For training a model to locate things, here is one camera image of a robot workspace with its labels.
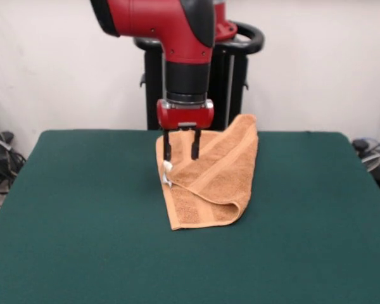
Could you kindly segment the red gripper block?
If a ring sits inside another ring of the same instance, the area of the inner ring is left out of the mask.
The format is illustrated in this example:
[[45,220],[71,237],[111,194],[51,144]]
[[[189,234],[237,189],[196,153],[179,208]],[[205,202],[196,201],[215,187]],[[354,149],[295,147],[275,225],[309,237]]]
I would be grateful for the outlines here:
[[159,99],[156,104],[158,123],[163,130],[163,160],[171,160],[169,131],[180,128],[194,130],[194,141],[191,146],[191,158],[197,160],[200,152],[201,129],[211,126],[214,116],[214,105],[211,99],[202,104],[177,104],[166,99]]

